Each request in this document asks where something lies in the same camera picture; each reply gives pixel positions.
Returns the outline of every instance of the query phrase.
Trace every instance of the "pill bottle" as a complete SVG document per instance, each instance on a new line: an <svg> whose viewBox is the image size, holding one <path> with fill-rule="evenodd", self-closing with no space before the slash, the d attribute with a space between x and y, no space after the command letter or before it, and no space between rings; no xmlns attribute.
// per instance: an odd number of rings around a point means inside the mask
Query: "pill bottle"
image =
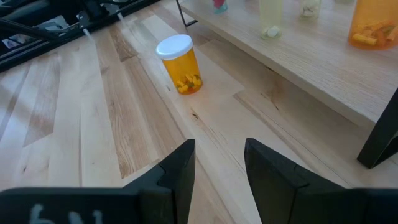
<svg viewBox="0 0 398 224"><path fill-rule="evenodd" d="M261 37L276 38L281 35L283 0L260 0Z"/></svg>
<svg viewBox="0 0 398 224"><path fill-rule="evenodd" d="M300 0L300 17L303 19L318 19L321 0Z"/></svg>
<svg viewBox="0 0 398 224"><path fill-rule="evenodd" d="M387 49L398 44L398 0L358 0L349 42L362 49Z"/></svg>
<svg viewBox="0 0 398 224"><path fill-rule="evenodd" d="M214 13L222 13L228 9L226 0L213 0Z"/></svg>
<svg viewBox="0 0 398 224"><path fill-rule="evenodd" d="M164 39L157 45L156 54L162 59L179 93L187 95L201 88L203 82L190 36L179 34Z"/></svg>

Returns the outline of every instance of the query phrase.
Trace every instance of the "orange prescription bottle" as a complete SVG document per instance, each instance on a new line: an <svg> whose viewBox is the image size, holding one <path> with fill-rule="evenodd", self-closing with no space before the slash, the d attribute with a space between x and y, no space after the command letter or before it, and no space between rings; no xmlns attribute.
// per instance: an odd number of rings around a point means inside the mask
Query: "orange prescription bottle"
<svg viewBox="0 0 398 224"><path fill-rule="evenodd" d="M387 49L398 44L398 0L358 0L349 42L362 49Z"/></svg>
<svg viewBox="0 0 398 224"><path fill-rule="evenodd" d="M164 39L157 45L156 54L162 59L179 93L187 95L201 88L203 82L189 35L179 34Z"/></svg>

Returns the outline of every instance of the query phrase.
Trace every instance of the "orange pill bottle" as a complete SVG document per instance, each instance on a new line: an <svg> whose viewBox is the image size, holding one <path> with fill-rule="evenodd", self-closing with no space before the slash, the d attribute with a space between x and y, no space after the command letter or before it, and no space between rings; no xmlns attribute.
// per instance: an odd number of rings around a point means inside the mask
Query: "orange pill bottle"
<svg viewBox="0 0 398 224"><path fill-rule="evenodd" d="M185 34L164 39L156 47L177 91L183 95L198 91L203 82L200 76L193 43Z"/></svg>
<svg viewBox="0 0 398 224"><path fill-rule="evenodd" d="M398 0L358 0L349 42L362 49L388 49L398 44Z"/></svg>

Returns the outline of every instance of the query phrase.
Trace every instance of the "white bottle cap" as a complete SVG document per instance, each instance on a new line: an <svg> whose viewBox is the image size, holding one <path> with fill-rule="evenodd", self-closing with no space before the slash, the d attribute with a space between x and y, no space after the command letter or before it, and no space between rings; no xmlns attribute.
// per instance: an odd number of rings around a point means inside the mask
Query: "white bottle cap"
<svg viewBox="0 0 398 224"><path fill-rule="evenodd" d="M190 36L173 35L162 40L156 47L156 54L162 60L173 60L186 54L193 46Z"/></svg>

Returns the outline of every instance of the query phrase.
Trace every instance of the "wooden table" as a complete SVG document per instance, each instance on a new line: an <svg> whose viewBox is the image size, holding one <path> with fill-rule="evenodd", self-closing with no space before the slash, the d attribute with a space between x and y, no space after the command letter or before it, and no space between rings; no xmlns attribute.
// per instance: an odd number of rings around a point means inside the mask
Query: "wooden table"
<svg viewBox="0 0 398 224"><path fill-rule="evenodd" d="M398 87L398 47L356 49L347 42L354 3L322 1L316 21L299 19L299 1L284 1L282 37L260 38L259 0L186 0L183 12L208 26L352 122L372 127Z"/></svg>
<svg viewBox="0 0 398 224"><path fill-rule="evenodd" d="M196 140L190 223L260 223L246 138L344 187L398 187L398 157L368 170L369 134L162 0L0 74L0 189L121 187ZM155 46L187 33L203 87L179 95Z"/></svg>

